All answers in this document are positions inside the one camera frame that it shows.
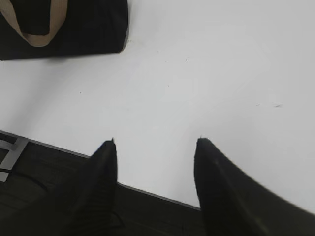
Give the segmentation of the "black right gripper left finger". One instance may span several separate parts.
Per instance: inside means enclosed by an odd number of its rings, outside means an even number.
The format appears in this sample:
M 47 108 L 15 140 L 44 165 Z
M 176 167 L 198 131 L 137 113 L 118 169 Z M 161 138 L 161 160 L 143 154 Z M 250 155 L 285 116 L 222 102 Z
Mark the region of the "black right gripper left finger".
M 107 236 L 117 187 L 117 150 L 105 141 L 61 187 L 62 236 Z

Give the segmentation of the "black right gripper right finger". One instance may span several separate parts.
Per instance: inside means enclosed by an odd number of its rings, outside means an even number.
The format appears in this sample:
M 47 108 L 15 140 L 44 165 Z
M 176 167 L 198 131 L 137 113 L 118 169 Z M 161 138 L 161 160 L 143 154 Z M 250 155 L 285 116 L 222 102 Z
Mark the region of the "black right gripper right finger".
M 313 236 L 315 216 L 269 191 L 199 138 L 194 182 L 209 236 Z

